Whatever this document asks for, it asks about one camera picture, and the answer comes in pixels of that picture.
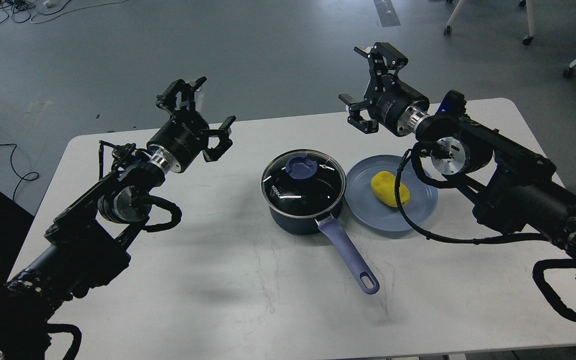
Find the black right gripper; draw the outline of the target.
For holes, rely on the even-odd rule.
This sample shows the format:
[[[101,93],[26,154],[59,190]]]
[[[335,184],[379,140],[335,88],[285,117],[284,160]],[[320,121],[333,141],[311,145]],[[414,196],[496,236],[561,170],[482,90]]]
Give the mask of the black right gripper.
[[[406,120],[400,120],[411,106],[427,111],[429,98],[398,80],[398,73],[409,63],[409,59],[388,42],[377,42],[371,47],[353,48],[354,52],[368,61],[370,81],[368,91],[371,99],[357,101],[347,93],[338,99],[347,107],[347,122],[365,134],[377,133],[379,125],[384,126],[396,137],[404,137],[412,132]],[[370,118],[361,115],[370,109]]]

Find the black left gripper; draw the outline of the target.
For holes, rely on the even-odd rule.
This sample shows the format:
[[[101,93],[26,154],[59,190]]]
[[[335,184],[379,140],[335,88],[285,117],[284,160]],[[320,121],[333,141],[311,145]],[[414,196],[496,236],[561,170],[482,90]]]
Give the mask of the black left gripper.
[[[206,81],[206,76],[190,82],[174,80],[163,94],[156,96],[156,107],[172,115],[146,146],[151,153],[164,153],[172,173],[183,173],[201,152],[207,163],[216,162],[233,146],[230,136],[237,120],[235,115],[226,117],[217,129],[210,129],[198,112],[195,94]],[[218,139],[216,146],[208,146],[210,138]]]

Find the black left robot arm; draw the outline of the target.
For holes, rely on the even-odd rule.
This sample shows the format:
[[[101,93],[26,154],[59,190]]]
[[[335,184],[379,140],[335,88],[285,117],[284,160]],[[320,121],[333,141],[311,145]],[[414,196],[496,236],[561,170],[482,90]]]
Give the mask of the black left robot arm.
[[[145,231],[167,231],[181,223],[176,203],[151,194],[167,173],[183,173],[202,154],[219,160],[233,145],[229,116],[211,129],[196,107],[195,94],[206,82],[178,79],[157,96],[169,119],[147,142],[114,145],[108,174],[55,217],[45,231],[50,246],[30,265],[0,284],[0,360],[43,360],[51,335],[69,334],[64,359],[76,358],[82,331],[50,319],[66,302],[109,285],[130,265],[128,248]]]

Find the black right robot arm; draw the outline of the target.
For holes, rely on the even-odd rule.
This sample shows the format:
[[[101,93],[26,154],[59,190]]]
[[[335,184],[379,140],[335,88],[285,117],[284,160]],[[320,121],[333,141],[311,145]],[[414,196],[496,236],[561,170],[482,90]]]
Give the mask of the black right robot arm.
[[[403,82],[398,73],[407,57],[387,42],[355,47],[369,65],[370,82],[362,100],[342,93],[347,121],[362,133],[386,128],[397,137],[413,133],[416,143],[404,153],[391,191],[403,219],[413,230],[448,244],[494,245],[528,240],[546,241],[567,253],[566,259],[535,263],[532,278],[549,305],[576,322],[570,309],[546,281],[551,269],[576,269],[576,194],[553,182],[556,166],[550,159],[510,140],[467,114],[464,94],[448,91],[434,114],[429,100]],[[459,239],[425,230],[403,209],[402,174],[411,164],[422,183],[456,189],[473,203],[473,216],[498,235]]]

